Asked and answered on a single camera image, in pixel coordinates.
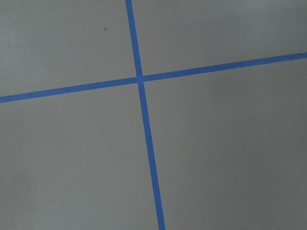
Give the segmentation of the long blue tape strip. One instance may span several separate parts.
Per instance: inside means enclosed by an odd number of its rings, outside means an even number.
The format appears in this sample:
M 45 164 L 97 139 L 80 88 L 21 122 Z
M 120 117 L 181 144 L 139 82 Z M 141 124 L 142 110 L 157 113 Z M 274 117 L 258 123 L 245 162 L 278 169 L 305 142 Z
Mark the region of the long blue tape strip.
M 159 178 L 158 178 L 158 172 L 157 172 L 156 161 L 155 161 L 154 145 L 153 145 L 151 124 L 150 124 L 149 113 L 148 113 L 146 91 L 145 91 L 145 86 L 144 86 L 144 75 L 142 72 L 142 63 L 141 63 L 141 56 L 140 56 L 140 51 L 139 51 L 139 44 L 138 44 L 137 29 L 136 29 L 133 5 L 132 5 L 131 0 L 125 1 L 125 4 L 126 4 L 126 10 L 127 10 L 127 16 L 128 16 L 128 22 L 129 22 L 130 38 L 131 38 L 133 59 L 134 59 L 136 78 L 137 78 L 137 84 L 138 84 L 139 99 L 140 99 L 140 105 L 141 105 L 141 111 L 142 111 L 142 121 L 143 121 L 144 135 L 145 135 L 145 141 L 146 141 L 146 147 L 147 147 L 150 174 L 151 174 L 157 223 L 158 223 L 158 228 L 160 230 L 165 230 L 166 227 L 165 227 L 165 219 L 164 219 L 164 212 L 163 212 L 163 204 L 162 204 L 162 199 L 161 199 Z

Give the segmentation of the crossing blue tape strip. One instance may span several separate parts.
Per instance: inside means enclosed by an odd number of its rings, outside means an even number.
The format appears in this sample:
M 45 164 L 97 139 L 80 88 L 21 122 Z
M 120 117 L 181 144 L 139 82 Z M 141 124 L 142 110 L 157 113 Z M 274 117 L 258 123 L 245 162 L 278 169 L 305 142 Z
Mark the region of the crossing blue tape strip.
M 213 66 L 150 74 L 150 75 L 144 76 L 144 81 L 145 82 L 157 81 L 157 80 L 163 80 L 163 79 L 185 77 L 185 76 L 196 75 L 196 74 L 218 72 L 218 71 L 224 71 L 224 70 L 230 70 L 230 69 L 239 69 L 239 68 L 245 68 L 245 67 L 266 65 L 266 64 L 278 63 L 278 62 L 287 62 L 287 61 L 306 59 L 306 58 L 307 58 L 306 52 L 283 55 L 283 56 L 275 56 L 275 57 L 265 57 L 265 58 L 244 60 L 244 61 L 239 61 L 239 62 L 225 63 L 225 64 L 219 64 L 219 65 L 213 65 Z M 48 97 L 48 96 L 82 92 L 82 91 L 90 91 L 90 90 L 96 90 L 96 89 L 102 89 L 102 88 L 110 88 L 110 87 L 121 86 L 121 85 L 129 85 L 129 84 L 135 84 L 137 82 L 138 82 L 137 77 L 108 80 L 108 81 L 95 82 L 95 83 L 89 83 L 89 84 L 82 84 L 82 85 L 61 87 L 61 88 L 48 89 L 48 90 L 42 90 L 42 91 L 36 91 L 36 92 L 26 92 L 26 93 L 2 96 L 0 98 L 0 102 L 8 103 L 8 102 L 14 102 L 14 101 L 29 100 L 29 99 L 40 98 L 40 97 Z

